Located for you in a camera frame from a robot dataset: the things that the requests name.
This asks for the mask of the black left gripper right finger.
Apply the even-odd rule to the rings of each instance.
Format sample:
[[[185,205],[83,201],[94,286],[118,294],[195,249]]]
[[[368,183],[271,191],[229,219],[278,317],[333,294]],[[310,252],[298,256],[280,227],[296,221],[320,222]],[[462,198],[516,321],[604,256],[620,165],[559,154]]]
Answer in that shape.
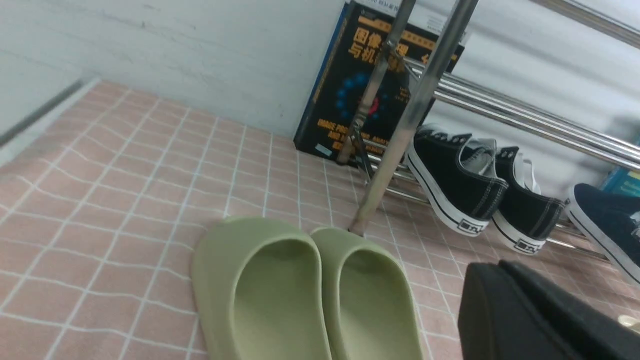
[[[499,267],[515,280],[560,339],[583,360],[638,360],[639,336],[594,309],[533,269],[501,260]]]

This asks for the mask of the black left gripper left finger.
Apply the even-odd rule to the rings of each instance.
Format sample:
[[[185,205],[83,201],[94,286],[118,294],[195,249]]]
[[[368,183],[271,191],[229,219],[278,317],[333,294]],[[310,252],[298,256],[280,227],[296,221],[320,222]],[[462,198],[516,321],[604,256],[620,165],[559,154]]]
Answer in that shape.
[[[458,333],[465,360],[583,360],[494,263],[467,266]]]

